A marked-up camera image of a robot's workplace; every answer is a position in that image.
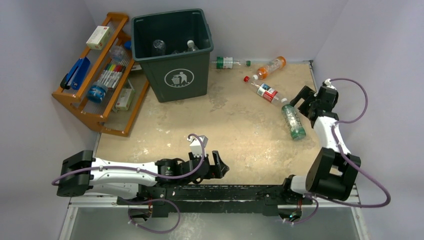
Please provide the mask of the crushed clear unlabelled bottle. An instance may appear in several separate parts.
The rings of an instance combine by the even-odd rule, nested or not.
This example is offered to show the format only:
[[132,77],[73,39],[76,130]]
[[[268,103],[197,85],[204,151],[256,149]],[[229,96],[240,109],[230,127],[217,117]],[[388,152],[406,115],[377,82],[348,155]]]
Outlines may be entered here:
[[153,57],[164,56],[166,54],[166,43],[161,39],[152,42],[151,55]]

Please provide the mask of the dark green label bottle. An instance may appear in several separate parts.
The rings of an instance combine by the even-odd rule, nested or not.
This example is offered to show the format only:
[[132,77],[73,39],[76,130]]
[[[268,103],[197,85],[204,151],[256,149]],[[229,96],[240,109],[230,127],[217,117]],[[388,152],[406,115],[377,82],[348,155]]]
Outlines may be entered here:
[[194,43],[193,40],[188,40],[187,41],[187,51],[188,52],[194,52],[194,51],[198,51],[199,48],[196,46],[196,44]]

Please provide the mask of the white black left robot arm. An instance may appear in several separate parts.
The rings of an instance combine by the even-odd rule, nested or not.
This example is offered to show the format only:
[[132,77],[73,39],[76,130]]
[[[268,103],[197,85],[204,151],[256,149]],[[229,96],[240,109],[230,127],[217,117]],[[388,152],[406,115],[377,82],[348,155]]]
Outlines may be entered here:
[[185,186],[202,180],[221,179],[229,171],[219,152],[214,150],[213,164],[209,156],[189,159],[164,158],[147,163],[128,163],[93,157],[93,151],[83,150],[62,162],[61,173],[52,181],[59,197],[79,197],[98,193],[132,200],[138,205],[146,203],[149,191],[143,187]]

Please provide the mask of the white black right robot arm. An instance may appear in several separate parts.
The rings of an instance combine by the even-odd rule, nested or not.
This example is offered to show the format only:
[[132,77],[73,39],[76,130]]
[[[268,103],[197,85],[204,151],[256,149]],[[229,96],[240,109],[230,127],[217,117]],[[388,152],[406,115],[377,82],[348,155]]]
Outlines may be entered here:
[[280,196],[288,204],[305,194],[340,201],[347,200],[351,194],[358,170],[348,162],[360,167],[361,159],[351,154],[336,129],[339,116],[333,108],[338,98],[338,91],[330,84],[323,84],[318,91],[305,85],[290,101],[290,105],[295,106],[303,100],[298,110],[309,119],[321,149],[305,176],[290,175],[284,180]]

